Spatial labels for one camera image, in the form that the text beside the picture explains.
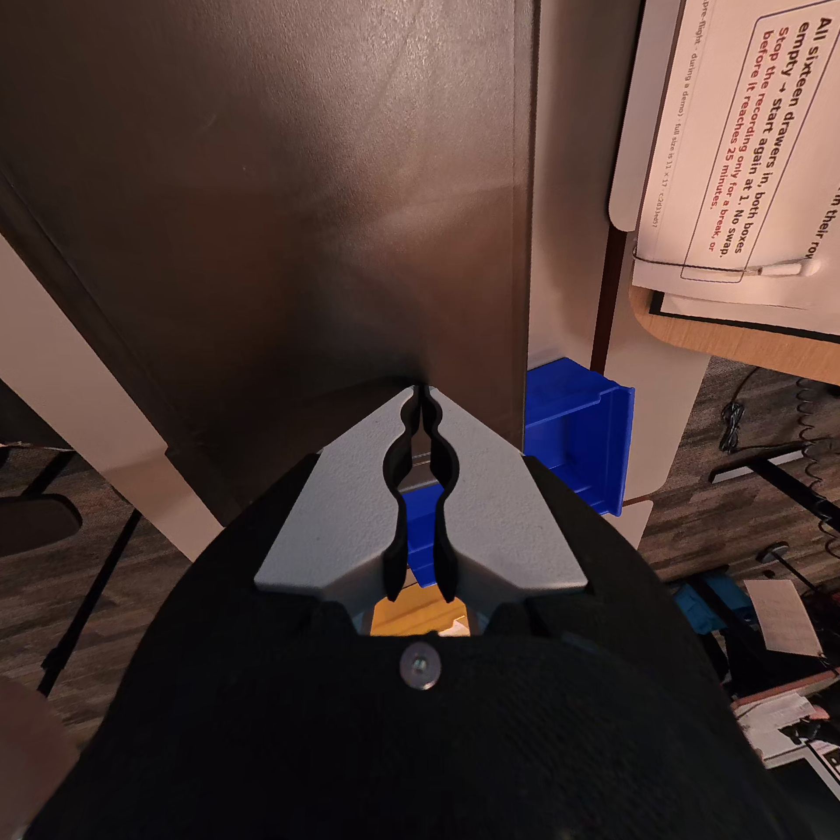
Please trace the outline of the cardboard box with papers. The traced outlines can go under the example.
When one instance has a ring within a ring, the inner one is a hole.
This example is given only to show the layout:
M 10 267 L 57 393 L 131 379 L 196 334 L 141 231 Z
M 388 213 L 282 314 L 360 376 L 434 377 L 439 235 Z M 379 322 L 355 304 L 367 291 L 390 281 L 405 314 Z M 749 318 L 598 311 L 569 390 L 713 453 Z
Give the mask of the cardboard box with papers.
M 801 758 L 810 749 L 838 774 L 837 673 L 805 677 L 736 699 L 731 710 L 767 768 Z

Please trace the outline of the yellow bin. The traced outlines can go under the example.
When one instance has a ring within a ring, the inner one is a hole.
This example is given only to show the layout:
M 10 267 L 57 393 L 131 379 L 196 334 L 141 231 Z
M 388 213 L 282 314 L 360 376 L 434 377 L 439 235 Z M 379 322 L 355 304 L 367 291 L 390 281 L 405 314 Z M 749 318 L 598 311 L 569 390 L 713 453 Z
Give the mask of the yellow bin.
M 412 584 L 402 589 L 392 602 L 384 598 L 373 612 L 372 636 L 422 636 L 435 633 L 445 637 L 470 635 L 466 605 L 455 598 L 447 602 L 437 585 Z

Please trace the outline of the person's left forearm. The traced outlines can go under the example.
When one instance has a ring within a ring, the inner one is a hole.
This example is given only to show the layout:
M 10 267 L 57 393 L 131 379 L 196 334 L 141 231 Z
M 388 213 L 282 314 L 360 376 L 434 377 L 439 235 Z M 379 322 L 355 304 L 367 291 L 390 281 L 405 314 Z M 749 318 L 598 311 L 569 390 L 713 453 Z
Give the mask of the person's left forearm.
M 2 839 L 23 836 L 78 757 L 75 743 L 47 699 L 2 677 Z

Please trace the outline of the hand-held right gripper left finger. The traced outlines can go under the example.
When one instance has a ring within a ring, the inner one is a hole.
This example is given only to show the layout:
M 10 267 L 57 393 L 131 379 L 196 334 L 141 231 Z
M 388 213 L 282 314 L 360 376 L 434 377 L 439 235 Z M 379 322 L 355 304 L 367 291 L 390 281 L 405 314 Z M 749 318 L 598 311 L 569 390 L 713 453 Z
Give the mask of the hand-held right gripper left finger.
M 337 602 L 356 630 L 394 601 L 407 570 L 406 505 L 399 491 L 413 466 L 421 418 L 409 386 L 327 445 L 255 575 L 262 592 Z

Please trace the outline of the white instruction sheet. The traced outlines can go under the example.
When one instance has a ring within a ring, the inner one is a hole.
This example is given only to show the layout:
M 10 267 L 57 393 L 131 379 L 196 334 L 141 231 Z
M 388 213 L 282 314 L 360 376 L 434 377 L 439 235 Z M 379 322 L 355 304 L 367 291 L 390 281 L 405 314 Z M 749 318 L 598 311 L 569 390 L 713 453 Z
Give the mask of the white instruction sheet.
M 685 2 L 637 224 L 633 283 L 709 301 L 838 302 L 839 2 Z

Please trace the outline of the beige paper sheet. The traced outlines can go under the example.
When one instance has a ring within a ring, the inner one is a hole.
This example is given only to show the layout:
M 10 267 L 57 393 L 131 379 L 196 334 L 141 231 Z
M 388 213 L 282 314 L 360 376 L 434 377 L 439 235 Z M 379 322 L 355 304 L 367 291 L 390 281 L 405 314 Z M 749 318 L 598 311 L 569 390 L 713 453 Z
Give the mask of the beige paper sheet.
M 824 656 L 812 620 L 791 581 L 755 579 L 745 581 L 744 585 L 769 651 L 813 658 Z

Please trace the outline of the black-bordered white sheet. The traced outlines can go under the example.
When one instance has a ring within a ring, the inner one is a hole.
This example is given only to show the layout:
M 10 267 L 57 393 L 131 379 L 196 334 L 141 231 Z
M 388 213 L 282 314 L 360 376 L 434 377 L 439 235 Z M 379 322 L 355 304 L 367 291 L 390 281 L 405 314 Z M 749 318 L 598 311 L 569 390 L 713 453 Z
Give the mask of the black-bordered white sheet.
M 839 342 L 838 302 L 812 302 L 803 308 L 757 303 L 708 301 L 654 291 L 650 314 L 719 323 L 797 338 Z

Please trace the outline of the black table foot bar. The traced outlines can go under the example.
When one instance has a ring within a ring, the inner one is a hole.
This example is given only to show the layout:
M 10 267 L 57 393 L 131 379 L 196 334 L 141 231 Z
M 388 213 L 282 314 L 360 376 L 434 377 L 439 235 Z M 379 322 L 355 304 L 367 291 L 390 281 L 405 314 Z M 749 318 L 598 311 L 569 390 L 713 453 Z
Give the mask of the black table foot bar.
M 804 456 L 802 445 L 789 444 L 779 450 L 774 450 L 769 455 L 753 455 L 742 458 L 734 466 L 714 469 L 710 472 L 708 480 L 711 485 L 715 485 L 726 480 L 756 475 L 808 511 L 817 520 L 838 530 L 838 506 L 782 468 L 783 465 L 803 459 Z

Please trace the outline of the black drawer cabinet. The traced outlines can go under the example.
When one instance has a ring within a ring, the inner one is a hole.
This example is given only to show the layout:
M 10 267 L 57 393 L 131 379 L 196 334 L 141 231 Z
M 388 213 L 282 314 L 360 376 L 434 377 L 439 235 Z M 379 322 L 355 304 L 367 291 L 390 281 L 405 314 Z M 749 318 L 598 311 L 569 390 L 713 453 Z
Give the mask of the black drawer cabinet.
M 536 2 L 2 2 L 2 234 L 223 524 L 400 387 L 514 445 Z

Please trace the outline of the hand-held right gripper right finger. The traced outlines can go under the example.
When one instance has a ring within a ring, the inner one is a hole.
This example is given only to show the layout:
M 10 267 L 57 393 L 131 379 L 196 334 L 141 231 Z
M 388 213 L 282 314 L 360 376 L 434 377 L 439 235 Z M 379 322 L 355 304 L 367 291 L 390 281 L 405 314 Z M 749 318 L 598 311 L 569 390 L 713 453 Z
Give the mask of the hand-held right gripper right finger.
M 587 577 L 522 452 L 438 388 L 421 391 L 430 469 L 442 492 L 434 521 L 434 572 L 481 634 L 498 606 L 578 594 Z

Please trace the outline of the blue plastic bin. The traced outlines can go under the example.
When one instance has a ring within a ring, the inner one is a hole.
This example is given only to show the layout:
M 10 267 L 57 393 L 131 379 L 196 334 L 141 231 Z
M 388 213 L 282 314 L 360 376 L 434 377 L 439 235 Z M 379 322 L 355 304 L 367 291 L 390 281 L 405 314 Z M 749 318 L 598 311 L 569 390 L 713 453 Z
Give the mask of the blue plastic bin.
M 635 391 L 571 359 L 527 373 L 524 454 L 541 461 L 598 514 L 620 517 L 631 447 Z M 413 467 L 400 486 L 406 500 L 407 583 L 434 585 L 433 536 L 442 493 L 428 465 L 423 427 L 413 437 Z

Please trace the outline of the white rounded panel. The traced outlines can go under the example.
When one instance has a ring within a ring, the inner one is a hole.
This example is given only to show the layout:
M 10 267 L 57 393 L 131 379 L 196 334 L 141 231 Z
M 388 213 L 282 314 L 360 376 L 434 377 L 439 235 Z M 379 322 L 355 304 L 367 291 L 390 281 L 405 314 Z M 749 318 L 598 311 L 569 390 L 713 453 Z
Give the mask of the white rounded panel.
M 637 229 L 684 2 L 645 1 L 608 203 L 612 225 Z

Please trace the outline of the black office chair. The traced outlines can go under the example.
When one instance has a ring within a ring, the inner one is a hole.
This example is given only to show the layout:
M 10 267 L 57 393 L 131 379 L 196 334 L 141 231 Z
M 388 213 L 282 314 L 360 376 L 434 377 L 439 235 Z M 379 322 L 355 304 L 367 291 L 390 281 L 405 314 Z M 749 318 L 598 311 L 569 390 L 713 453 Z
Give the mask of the black office chair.
M 79 532 L 82 517 L 72 501 L 48 491 L 76 456 L 67 441 L 9 385 L 1 383 L 1 468 L 13 453 L 52 453 L 46 466 L 16 496 L 1 499 L 1 556 L 40 550 Z

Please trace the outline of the thin black stand pole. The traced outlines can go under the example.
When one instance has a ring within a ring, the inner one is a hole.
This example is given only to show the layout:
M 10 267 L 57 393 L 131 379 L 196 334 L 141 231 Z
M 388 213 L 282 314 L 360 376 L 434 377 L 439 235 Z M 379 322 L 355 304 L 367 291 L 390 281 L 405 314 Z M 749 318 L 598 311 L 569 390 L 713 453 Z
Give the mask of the thin black stand pole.
M 93 579 L 87 593 L 78 606 L 75 615 L 72 617 L 67 630 L 63 633 L 58 643 L 49 651 L 41 664 L 43 676 L 38 683 L 37 691 L 43 697 L 49 697 L 51 690 L 56 684 L 60 674 L 67 666 L 70 657 L 75 651 L 89 618 L 97 606 L 104 590 L 109 583 L 113 572 L 116 570 L 124 551 L 129 546 L 135 530 L 142 520 L 140 511 L 134 509 L 125 522 L 116 541 L 110 549 L 105 561 Z

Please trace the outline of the teal blue floor object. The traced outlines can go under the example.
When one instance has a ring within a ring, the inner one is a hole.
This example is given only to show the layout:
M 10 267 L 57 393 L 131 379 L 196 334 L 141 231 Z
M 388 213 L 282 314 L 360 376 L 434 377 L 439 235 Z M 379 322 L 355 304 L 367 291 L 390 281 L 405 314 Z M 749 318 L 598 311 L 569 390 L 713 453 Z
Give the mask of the teal blue floor object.
M 758 622 L 748 594 L 730 576 L 722 572 L 709 572 L 700 578 L 735 616 L 745 623 Z M 675 590 L 674 600 L 698 635 L 720 632 L 727 626 L 687 580 L 682 581 Z

